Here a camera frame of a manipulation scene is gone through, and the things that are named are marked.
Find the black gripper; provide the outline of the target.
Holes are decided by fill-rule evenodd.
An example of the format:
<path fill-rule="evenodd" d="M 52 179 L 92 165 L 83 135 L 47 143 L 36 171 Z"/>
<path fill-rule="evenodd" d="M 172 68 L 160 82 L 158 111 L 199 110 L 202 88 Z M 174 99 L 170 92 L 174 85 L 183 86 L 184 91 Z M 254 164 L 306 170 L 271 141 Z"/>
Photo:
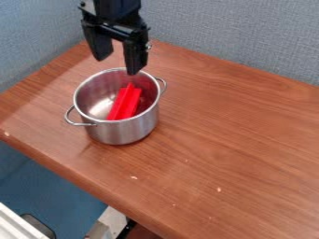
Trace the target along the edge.
<path fill-rule="evenodd" d="M 81 0 L 81 26 L 92 55 L 103 61 L 113 52 L 112 40 L 123 42 L 127 74 L 148 62 L 148 27 L 140 16 L 140 0 Z"/>

